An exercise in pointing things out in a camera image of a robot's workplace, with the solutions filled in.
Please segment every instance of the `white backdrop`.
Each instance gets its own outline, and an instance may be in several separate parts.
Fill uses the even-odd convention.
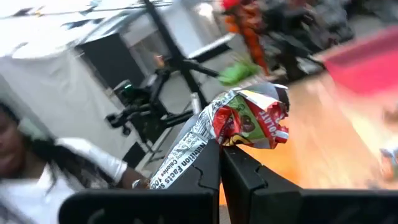
[[[105,116],[118,109],[76,52],[65,46],[51,54],[23,55],[23,51],[35,49],[28,45],[13,57],[0,58],[0,75],[17,96],[13,100],[27,105],[54,136],[85,138],[122,158],[136,137],[125,138],[120,129],[106,124]]]

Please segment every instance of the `white shirt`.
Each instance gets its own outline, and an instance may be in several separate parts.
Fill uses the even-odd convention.
[[[84,151],[79,144],[74,144],[76,143],[75,140],[63,142],[61,145],[69,149],[74,145],[72,151],[75,153],[78,151],[79,155],[100,166],[116,182],[121,180],[122,174],[127,169],[125,162],[80,139],[79,141],[83,141],[80,143],[85,143],[84,149],[87,150]],[[68,179],[60,169],[55,170],[55,176],[57,180],[52,185],[52,174],[47,165],[39,179],[2,180],[0,183],[0,200],[6,202],[6,206],[13,212],[21,213],[23,220],[28,219],[38,224],[56,224],[62,203],[76,190],[79,190],[75,189],[76,186],[81,185],[76,178]]]

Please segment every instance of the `red object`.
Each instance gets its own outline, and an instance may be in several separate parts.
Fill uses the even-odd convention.
[[[274,103],[269,105],[267,111],[264,111],[249,100],[245,99],[245,102],[256,117],[262,132],[269,140],[271,149],[275,148],[278,143],[286,143],[287,139],[280,138],[277,135],[278,131],[283,131],[286,133],[289,132],[286,127],[282,127],[279,124],[279,121],[286,117],[286,113],[283,111],[280,105],[278,103]]]
[[[223,0],[221,3],[225,10],[231,9],[232,7],[238,5],[240,3],[239,0]]]
[[[325,60],[336,83],[362,95],[398,86],[398,28]]]
[[[268,140],[271,149],[274,149],[278,143],[286,142],[286,134],[289,133],[289,130],[282,127],[279,121],[284,119],[287,113],[280,104],[271,104],[264,111],[249,100],[244,99],[244,102],[256,120],[251,120],[246,114],[239,114],[239,108],[232,108],[227,105],[220,107],[212,121],[216,140],[219,144],[231,146],[234,144],[251,145],[255,143],[253,140],[258,141],[258,139],[247,139],[243,134],[251,132],[256,128],[253,122],[259,124],[265,135],[265,139],[263,140]]]

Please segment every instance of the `metal pole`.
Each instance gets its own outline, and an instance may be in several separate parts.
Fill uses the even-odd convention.
[[[159,13],[156,11],[155,6],[153,3],[151,3],[150,0],[142,0],[146,7],[147,7],[147,12],[150,14],[154,24],[159,30],[160,35],[163,38],[163,41],[167,48],[170,51],[170,54],[172,56],[170,60],[170,65],[175,68],[179,68],[181,71],[181,74],[185,78],[185,81],[192,93],[198,93],[199,100],[201,107],[204,108],[205,106],[208,105],[205,96],[200,90],[200,87],[196,83],[193,75],[190,72],[190,68],[185,65],[185,56],[181,53],[181,50],[179,47],[175,44],[172,36],[170,35],[169,30],[167,29],[166,25],[164,24],[161,16]]]

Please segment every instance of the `orange floor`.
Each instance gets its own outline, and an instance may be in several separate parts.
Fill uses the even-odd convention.
[[[398,94],[362,99],[335,86],[327,74],[289,88],[291,110],[283,121],[289,127],[287,144],[242,150],[303,188],[398,187],[383,181],[378,153],[395,133],[383,123],[382,108],[396,105]],[[220,204],[226,204],[223,192]]]

